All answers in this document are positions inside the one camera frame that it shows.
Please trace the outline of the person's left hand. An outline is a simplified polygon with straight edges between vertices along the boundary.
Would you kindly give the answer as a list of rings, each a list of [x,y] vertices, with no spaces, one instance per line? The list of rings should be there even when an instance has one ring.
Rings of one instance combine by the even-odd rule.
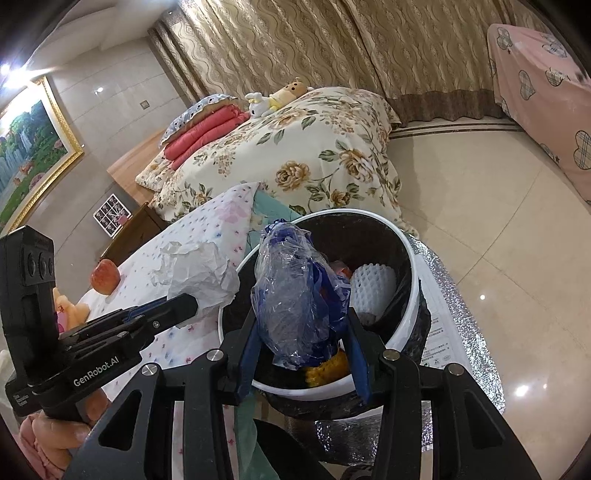
[[[86,422],[56,420],[41,412],[32,421],[32,430],[45,457],[55,467],[65,471],[72,459],[71,450],[84,443],[91,428],[109,405],[110,401],[104,391],[99,389],[85,399]]]

